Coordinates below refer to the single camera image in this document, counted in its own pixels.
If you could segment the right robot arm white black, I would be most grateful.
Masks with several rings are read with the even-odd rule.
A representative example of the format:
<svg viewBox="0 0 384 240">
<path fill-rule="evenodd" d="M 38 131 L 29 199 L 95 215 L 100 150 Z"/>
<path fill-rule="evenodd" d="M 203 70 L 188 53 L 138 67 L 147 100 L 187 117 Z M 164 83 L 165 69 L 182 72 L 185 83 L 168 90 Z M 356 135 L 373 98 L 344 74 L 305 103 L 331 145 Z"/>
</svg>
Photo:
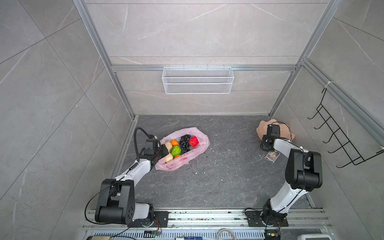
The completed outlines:
<svg viewBox="0 0 384 240">
<path fill-rule="evenodd" d="M 322 156 L 282 138 L 280 126 L 276 124 L 267 125 L 262 148 L 288 158 L 285 183 L 274 197 L 267 200 L 261 213 L 264 224 L 273 226 L 283 222 L 290 208 L 301 196 L 322 186 Z"/>
</svg>

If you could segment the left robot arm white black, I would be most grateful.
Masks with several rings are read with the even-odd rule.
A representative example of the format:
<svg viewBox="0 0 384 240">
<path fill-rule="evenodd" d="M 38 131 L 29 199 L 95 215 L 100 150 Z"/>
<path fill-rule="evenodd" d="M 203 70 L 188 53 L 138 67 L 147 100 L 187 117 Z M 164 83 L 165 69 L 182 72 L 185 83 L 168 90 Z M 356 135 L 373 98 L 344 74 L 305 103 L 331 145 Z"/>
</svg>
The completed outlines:
<svg viewBox="0 0 384 240">
<path fill-rule="evenodd" d="M 148 134 L 140 127 L 134 130 L 134 147 L 134 163 L 119 176 L 103 180 L 100 191 L 90 199 L 92 201 L 98 198 L 93 221 L 87 216 L 89 204 L 86 204 L 84 216 L 87 222 L 95 225 L 127 226 L 140 223 L 149 227 L 155 221 L 153 205 L 136 202 L 135 187 L 169 151 L 156 136 Z"/>
</svg>

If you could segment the pink plastic bag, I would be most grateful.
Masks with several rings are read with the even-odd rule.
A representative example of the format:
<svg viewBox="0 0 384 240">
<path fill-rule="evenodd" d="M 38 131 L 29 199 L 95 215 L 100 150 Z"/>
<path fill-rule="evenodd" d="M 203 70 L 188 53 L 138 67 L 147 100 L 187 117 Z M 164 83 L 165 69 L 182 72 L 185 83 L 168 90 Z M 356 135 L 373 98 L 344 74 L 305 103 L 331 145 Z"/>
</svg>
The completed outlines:
<svg viewBox="0 0 384 240">
<path fill-rule="evenodd" d="M 187 165 L 210 145 L 209 137 L 196 127 L 178 130 L 162 138 L 160 142 L 168 149 L 168 154 L 155 165 L 161 171 L 174 171 Z"/>
</svg>

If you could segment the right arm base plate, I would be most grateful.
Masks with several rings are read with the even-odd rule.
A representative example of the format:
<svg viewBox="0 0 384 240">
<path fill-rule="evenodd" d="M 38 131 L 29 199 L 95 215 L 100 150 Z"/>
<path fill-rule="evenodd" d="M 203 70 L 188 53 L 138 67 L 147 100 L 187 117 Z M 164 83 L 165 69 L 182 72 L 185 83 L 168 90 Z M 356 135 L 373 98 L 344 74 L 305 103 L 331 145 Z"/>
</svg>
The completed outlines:
<svg viewBox="0 0 384 240">
<path fill-rule="evenodd" d="M 288 214 L 276 213 L 275 211 L 258 211 L 247 208 L 244 214 L 248 220 L 249 227 L 288 227 Z"/>
</svg>

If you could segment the pink scalloped plate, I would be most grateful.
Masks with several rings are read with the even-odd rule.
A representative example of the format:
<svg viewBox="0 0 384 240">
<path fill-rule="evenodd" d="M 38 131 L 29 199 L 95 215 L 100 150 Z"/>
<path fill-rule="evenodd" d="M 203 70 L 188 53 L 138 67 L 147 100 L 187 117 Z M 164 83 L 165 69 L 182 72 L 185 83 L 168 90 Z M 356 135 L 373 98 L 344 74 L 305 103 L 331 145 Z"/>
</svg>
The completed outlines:
<svg viewBox="0 0 384 240">
<path fill-rule="evenodd" d="M 295 134 L 291 132 L 289 126 L 283 122 L 271 119 L 270 121 L 261 121 L 256 128 L 257 134 L 260 139 L 264 136 L 280 137 L 292 141 Z"/>
</svg>

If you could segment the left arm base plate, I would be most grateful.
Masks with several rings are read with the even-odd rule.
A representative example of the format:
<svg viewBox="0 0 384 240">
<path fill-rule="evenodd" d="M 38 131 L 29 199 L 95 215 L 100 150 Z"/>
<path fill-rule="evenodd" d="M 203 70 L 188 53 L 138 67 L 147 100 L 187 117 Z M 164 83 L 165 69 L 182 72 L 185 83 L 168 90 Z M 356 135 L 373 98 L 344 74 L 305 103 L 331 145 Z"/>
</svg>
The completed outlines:
<svg viewBox="0 0 384 240">
<path fill-rule="evenodd" d="M 168 226 L 170 212 L 155 211 L 149 214 L 147 219 L 135 220 L 132 223 L 134 228 L 165 228 Z"/>
</svg>

